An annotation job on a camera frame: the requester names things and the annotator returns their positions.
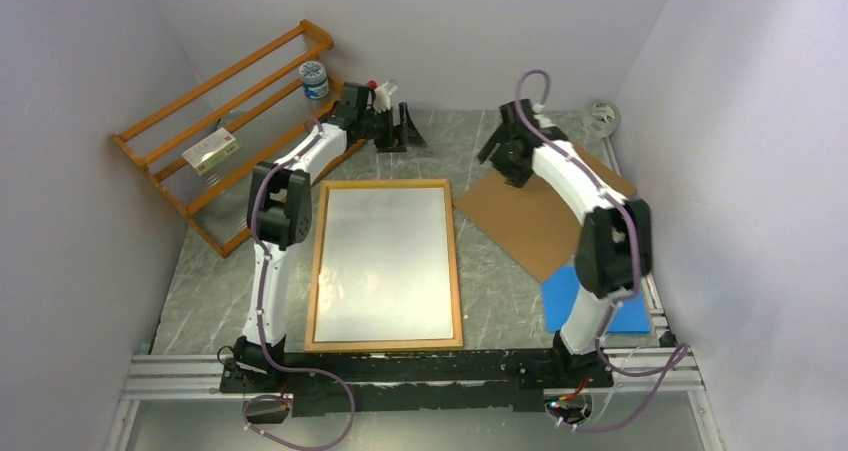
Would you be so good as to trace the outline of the brown backing board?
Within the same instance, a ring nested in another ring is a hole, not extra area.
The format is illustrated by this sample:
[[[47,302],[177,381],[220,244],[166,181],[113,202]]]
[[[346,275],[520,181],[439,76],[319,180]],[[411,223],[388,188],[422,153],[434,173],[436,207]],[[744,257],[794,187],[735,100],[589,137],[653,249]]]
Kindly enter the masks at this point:
[[[454,201],[468,219],[537,282],[547,281],[577,250],[582,225],[560,191],[578,187],[597,200],[597,188],[583,172],[544,145],[540,174],[522,187],[490,171]]]

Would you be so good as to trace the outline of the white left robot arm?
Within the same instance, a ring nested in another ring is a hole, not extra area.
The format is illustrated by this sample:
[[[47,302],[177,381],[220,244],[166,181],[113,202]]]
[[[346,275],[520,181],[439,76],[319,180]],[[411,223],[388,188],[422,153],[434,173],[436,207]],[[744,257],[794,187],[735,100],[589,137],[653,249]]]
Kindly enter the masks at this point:
[[[392,103],[396,90],[393,80],[344,83],[331,110],[310,121],[299,144],[253,169],[246,218],[255,272],[250,311],[233,358],[247,366],[247,378],[262,391],[277,389],[286,377],[284,308],[292,248],[309,235],[312,186],[319,175],[361,142],[371,141],[377,151],[388,153],[427,144],[407,104]]]

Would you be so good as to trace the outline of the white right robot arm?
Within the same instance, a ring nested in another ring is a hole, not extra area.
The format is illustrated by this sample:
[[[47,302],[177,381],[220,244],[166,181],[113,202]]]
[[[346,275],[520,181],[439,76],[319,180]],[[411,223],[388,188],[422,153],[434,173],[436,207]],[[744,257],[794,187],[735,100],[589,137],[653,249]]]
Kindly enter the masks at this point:
[[[478,153],[506,184],[547,183],[571,209],[581,230],[574,266],[578,292],[557,336],[561,352],[549,363],[553,379],[572,386],[588,372],[585,355],[601,346],[618,304],[637,297],[652,268],[650,208],[612,188],[576,147],[528,99],[503,104],[501,122]]]

